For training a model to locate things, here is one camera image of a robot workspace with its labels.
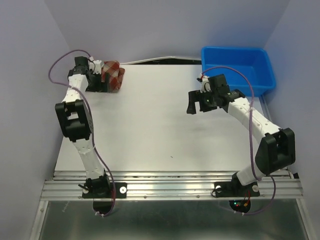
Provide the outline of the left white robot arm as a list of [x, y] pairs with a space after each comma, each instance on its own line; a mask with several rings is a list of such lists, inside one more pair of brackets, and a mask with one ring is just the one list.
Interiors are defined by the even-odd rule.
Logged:
[[65, 138], [76, 148], [85, 168], [87, 180], [108, 179], [96, 153], [93, 143], [94, 123], [91, 111], [84, 97], [88, 87], [92, 87], [100, 76], [98, 67], [100, 60], [92, 57], [78, 56], [74, 58], [75, 66], [67, 75], [67, 91], [60, 103], [55, 105], [57, 119]]

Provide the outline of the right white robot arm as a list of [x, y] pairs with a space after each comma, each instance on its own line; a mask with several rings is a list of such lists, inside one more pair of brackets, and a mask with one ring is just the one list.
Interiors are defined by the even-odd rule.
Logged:
[[238, 171], [230, 182], [231, 192], [242, 195], [248, 185], [288, 167], [296, 161], [295, 133], [272, 123], [253, 106], [253, 101], [238, 89], [231, 90], [224, 74], [197, 78], [201, 87], [188, 93], [187, 114], [196, 114], [196, 103], [203, 113], [223, 109], [238, 120], [248, 131], [249, 140], [259, 144], [250, 154], [250, 164]]

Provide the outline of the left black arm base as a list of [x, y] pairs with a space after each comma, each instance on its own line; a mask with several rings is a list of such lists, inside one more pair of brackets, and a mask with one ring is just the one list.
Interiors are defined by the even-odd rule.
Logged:
[[96, 215], [106, 217], [111, 214], [115, 206], [114, 199], [125, 199], [127, 197], [128, 184], [126, 182], [115, 182], [110, 189], [102, 187], [89, 190], [88, 186], [78, 184], [82, 190], [82, 198], [93, 200], [92, 208]]

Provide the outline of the red plaid skirt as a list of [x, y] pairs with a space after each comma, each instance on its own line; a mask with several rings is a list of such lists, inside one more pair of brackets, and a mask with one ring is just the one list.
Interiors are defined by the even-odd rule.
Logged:
[[101, 74], [109, 73], [108, 93], [117, 93], [123, 83], [125, 69], [120, 67], [118, 61], [105, 61], [101, 69]]

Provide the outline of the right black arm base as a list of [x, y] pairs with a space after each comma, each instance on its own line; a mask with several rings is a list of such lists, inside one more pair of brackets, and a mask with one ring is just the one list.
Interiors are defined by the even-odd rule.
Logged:
[[211, 191], [214, 198], [230, 198], [229, 206], [236, 213], [247, 214], [251, 209], [251, 198], [259, 197], [260, 191], [257, 182], [243, 186], [231, 181], [218, 181], [214, 183]]

